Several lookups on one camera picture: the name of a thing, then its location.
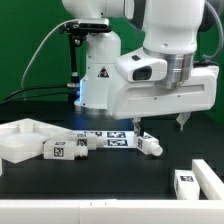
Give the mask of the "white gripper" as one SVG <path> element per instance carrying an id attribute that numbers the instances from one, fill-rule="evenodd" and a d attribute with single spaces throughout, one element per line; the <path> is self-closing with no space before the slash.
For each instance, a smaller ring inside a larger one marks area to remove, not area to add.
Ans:
<path id="1" fill-rule="evenodd" d="M 116 74 L 108 91 L 107 109 L 115 119 L 132 119 L 134 133 L 142 135 L 142 117 L 180 113 L 180 130 L 190 112 L 210 109 L 216 98 L 219 67 L 194 68 L 191 77 L 177 89 L 158 88 L 153 82 L 130 83 Z"/>

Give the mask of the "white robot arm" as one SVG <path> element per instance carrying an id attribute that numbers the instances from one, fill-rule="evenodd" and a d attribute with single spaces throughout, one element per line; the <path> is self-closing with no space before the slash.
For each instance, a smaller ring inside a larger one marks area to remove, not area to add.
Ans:
<path id="1" fill-rule="evenodd" d="M 138 122 L 211 109 L 224 47 L 224 0 L 62 0 L 84 33 L 74 107 Z"/>

